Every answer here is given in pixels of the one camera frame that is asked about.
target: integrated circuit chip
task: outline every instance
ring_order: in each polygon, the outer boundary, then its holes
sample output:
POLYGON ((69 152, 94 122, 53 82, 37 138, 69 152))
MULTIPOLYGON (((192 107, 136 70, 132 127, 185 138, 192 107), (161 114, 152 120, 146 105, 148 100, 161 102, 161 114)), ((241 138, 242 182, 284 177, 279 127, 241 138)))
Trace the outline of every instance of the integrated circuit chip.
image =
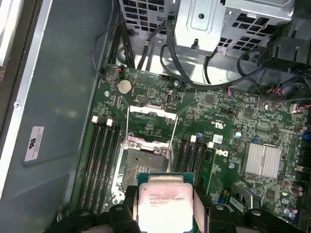
POLYGON ((245 111, 244 111, 244 117, 251 118, 252 115, 253 115, 253 109, 246 108, 245 111))
POLYGON ((272 190, 272 189, 268 189, 267 194, 266 194, 266 198, 274 200, 276 198, 276 191, 272 190))
POLYGON ((206 95, 205 97, 205 103, 208 103, 208 104, 213 104, 214 103, 214 96, 212 95, 206 95))
POLYGON ((169 160, 158 154, 129 149, 125 165, 122 187, 137 185, 139 173, 166 172, 169 160))

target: expansion slot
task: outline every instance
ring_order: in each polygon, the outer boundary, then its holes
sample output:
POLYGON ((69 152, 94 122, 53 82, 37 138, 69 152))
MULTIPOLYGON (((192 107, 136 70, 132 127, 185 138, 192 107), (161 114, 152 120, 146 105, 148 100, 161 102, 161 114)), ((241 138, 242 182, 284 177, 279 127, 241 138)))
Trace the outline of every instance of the expansion slot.
POLYGON ((198 142, 198 140, 191 142, 190 139, 186 138, 187 136, 181 141, 176 158, 175 171, 193 172, 196 185, 199 181, 199 172, 207 147, 205 143, 198 142))
POLYGON ((112 157, 117 147, 119 128, 103 124, 94 125, 94 131, 86 160, 86 168, 79 196, 80 209, 101 210, 97 205, 102 200, 110 178, 112 157))

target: black cable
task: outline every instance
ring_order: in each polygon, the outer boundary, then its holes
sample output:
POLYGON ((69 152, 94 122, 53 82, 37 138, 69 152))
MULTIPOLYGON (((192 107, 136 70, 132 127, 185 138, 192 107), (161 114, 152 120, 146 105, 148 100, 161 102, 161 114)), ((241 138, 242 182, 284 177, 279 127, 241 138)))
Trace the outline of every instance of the black cable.
POLYGON ((142 69, 142 66, 144 65, 144 62, 146 60, 146 57, 149 51, 149 46, 150 46, 150 42, 152 38, 155 37, 157 34, 159 34, 165 28, 165 24, 166 24, 166 21, 164 20, 162 24, 154 32, 152 32, 151 35, 147 38, 146 45, 144 46, 141 59, 138 63, 137 69, 142 69))
POLYGON ((173 63, 176 67, 176 69, 178 70, 178 72, 181 74, 181 76, 183 77, 183 79, 190 84, 190 86, 192 86, 193 88, 197 88, 197 89, 201 89, 201 90, 212 90, 212 89, 219 89, 219 88, 223 88, 223 87, 227 87, 227 86, 232 86, 232 85, 236 85, 252 76, 254 76, 255 74, 258 74, 260 72, 262 72, 264 69, 263 68, 259 68, 253 72, 251 72, 250 74, 241 77, 239 79, 227 82, 227 83, 223 83, 223 84, 218 84, 218 85, 198 85, 198 84, 194 84, 191 79, 188 77, 188 75, 185 73, 184 69, 182 68, 180 62, 178 61, 176 52, 175 52, 175 48, 174 48, 174 42, 175 42, 175 37, 173 34, 173 21, 172 20, 168 20, 167 21, 167 25, 166 25, 166 33, 167 33, 167 42, 168 42, 168 47, 169 47, 169 51, 173 60, 173 63))
POLYGON ((116 63, 116 58, 118 55, 119 44, 120 44, 120 37, 121 37, 120 27, 117 27, 115 31, 115 35, 111 43, 110 51, 108 54, 107 63, 109 64, 116 63))
POLYGON ((110 28, 106 29, 104 32, 102 32, 101 34, 99 34, 98 36, 95 37, 94 42, 93 42, 93 46, 92 46, 92 62, 93 62, 93 67, 96 71, 96 73, 101 77, 101 78, 106 78, 105 75, 103 75, 101 73, 100 70, 98 70, 98 66, 96 64, 96 59, 95 59, 95 49, 96 49, 96 44, 99 40, 99 38, 101 38, 103 35, 105 35, 106 33, 108 33, 109 31, 115 29, 116 27, 118 27, 119 25, 121 25, 124 21, 124 19, 122 19, 121 21, 119 21, 118 23, 112 25, 110 28))
POLYGON ((179 79, 179 80, 183 80, 183 78, 182 78, 180 75, 171 72, 171 71, 167 68, 167 66, 164 64, 164 62, 163 62, 164 49, 165 49, 167 46, 168 46, 168 45, 165 44, 165 45, 163 45, 163 46, 161 47, 161 50, 160 50, 160 63, 161 63, 161 65, 162 65, 163 69, 166 71, 166 73, 167 73, 169 76, 171 76, 171 77, 173 77, 173 78, 177 78, 177 79, 179 79))
POLYGON ((123 40, 124 54, 125 54, 127 66, 129 68, 135 68, 133 49, 132 49, 132 45, 131 45, 131 41, 128 35, 125 21, 120 25, 120 27, 121 27, 121 36, 123 40))
POLYGON ((211 56, 206 56, 205 62, 203 65, 204 77, 205 77, 205 80, 208 84, 212 84, 212 83, 210 82, 208 74, 207 74, 207 67, 208 67, 209 61, 215 56, 216 52, 217 52, 217 48, 214 50, 214 52, 212 53, 211 56))
MULTIPOLYGON (((264 52, 265 50, 266 50, 266 49, 258 48, 258 49, 252 49, 252 50, 249 50, 249 51, 246 51, 245 53, 243 53, 243 54, 238 58, 238 60, 237 60, 237 70, 238 70, 238 73, 239 73, 242 77, 245 76, 245 75, 247 75, 247 74, 245 73, 245 71, 242 69, 242 66, 241 66, 241 61, 242 61, 242 59, 243 59, 244 56, 246 56, 246 55, 248 55, 248 54, 250 54, 250 53, 253 53, 253 52, 264 52)), ((249 78, 248 80, 249 80, 250 82, 252 82, 252 83, 256 86, 257 90, 260 89, 259 83, 258 83, 255 79, 249 78)))

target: motherboard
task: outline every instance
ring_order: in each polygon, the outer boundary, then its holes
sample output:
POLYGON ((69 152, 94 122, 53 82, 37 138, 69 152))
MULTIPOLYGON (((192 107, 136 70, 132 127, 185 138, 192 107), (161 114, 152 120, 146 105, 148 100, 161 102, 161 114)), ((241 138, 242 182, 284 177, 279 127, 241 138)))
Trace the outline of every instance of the motherboard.
MULTIPOLYGON (((264 208, 294 219, 295 183, 307 112, 290 103, 236 102, 146 71, 105 65, 98 83, 70 209, 96 213, 124 200, 141 172, 191 172, 214 203, 264 208)), ((254 94, 235 92, 247 102, 254 94)))

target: heatsink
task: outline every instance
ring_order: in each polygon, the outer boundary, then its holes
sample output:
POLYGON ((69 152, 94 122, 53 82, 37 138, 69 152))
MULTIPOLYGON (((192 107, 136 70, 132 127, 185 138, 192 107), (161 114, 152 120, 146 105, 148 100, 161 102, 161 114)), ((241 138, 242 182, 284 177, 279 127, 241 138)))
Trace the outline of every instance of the heatsink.
POLYGON ((261 177, 277 178, 281 149, 248 143, 245 149, 242 172, 261 177))

